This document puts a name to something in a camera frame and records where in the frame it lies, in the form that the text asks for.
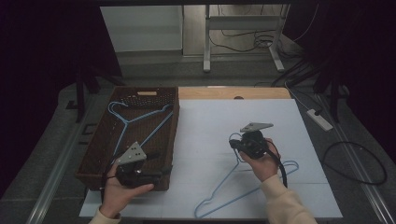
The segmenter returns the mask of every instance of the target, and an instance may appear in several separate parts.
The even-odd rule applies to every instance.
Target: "metal rail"
[[[95,100],[91,97],[87,98],[88,101],[88,111],[93,107]],[[73,127],[72,134],[70,134],[64,144],[61,154],[56,161],[52,172],[47,179],[44,188],[41,190],[40,196],[38,197],[35,207],[32,209],[30,216],[28,217],[26,223],[42,223],[47,211],[49,210],[52,199],[55,195],[56,190],[64,176],[64,171],[69,163],[70,157],[74,151],[74,145],[78,141],[79,134],[84,128],[84,123],[87,118],[87,114],[83,117],[81,123],[76,123]]]
[[[329,108],[328,103],[325,100],[322,100],[320,95],[316,95],[316,96],[323,105]],[[329,110],[324,110],[324,111],[330,118],[332,126],[334,127],[338,139],[340,141],[348,141],[347,135],[344,133],[341,126],[338,123],[334,122],[332,116],[329,113]],[[359,156],[356,154],[355,150],[353,150],[352,146],[348,145],[348,146],[344,146],[344,148],[345,148],[346,158],[352,168],[352,171],[355,173],[356,177],[363,181],[372,182],[364,165],[361,163]],[[391,213],[389,212],[388,206],[384,201],[384,198],[382,197],[381,193],[379,192],[378,187],[373,185],[361,184],[361,188],[366,194],[370,204],[374,208],[375,213],[378,216],[379,220],[382,223],[395,224],[395,219],[392,217]]]

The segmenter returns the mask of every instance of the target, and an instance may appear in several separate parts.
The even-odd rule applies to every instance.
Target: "sleeve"
[[[317,223],[294,191],[285,188],[278,175],[273,175],[261,184],[267,199],[267,216],[271,224]]]
[[[108,218],[105,217],[100,211],[99,208],[96,210],[95,216],[92,218],[90,224],[118,224],[121,221],[120,216],[118,218]]]

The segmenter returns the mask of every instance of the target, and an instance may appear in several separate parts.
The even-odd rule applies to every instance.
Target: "power strip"
[[[310,109],[306,111],[306,114],[317,124],[322,128],[325,132],[328,132],[329,130],[332,129],[332,125],[327,122],[326,119],[324,119],[321,115],[315,115],[315,110]]]

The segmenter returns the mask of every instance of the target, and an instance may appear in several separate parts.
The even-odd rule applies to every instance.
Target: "brown wicker basket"
[[[109,102],[120,102],[128,106],[115,105],[117,111],[127,120],[138,118],[149,112],[161,110],[164,112],[129,123],[121,138],[118,152],[125,151],[132,143],[142,143],[158,127],[158,125],[173,112],[172,117],[156,132],[145,145],[145,153],[158,153],[160,157],[148,160],[143,171],[160,171],[172,166],[173,148],[177,131],[178,102],[177,88],[136,88],[116,87]],[[120,139],[124,122],[106,110],[98,123],[87,151],[76,172],[79,179],[90,190],[101,188],[102,173],[113,156],[114,149]],[[154,190],[169,189],[170,174],[164,175],[160,184]]]

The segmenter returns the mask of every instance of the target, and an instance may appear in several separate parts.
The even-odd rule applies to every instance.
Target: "white board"
[[[149,192],[133,199],[123,217],[192,219],[194,209],[209,197],[236,165],[229,137],[250,122],[273,123],[262,130],[273,139],[282,161],[293,160],[300,169],[288,176],[295,190],[316,218],[342,217],[318,161],[294,100],[180,100],[170,189]],[[241,163],[218,190],[215,199],[201,207],[205,214],[257,188],[260,181]],[[90,191],[80,216],[92,217],[100,205],[100,193]],[[259,190],[224,206],[204,218],[266,218],[265,197]]]

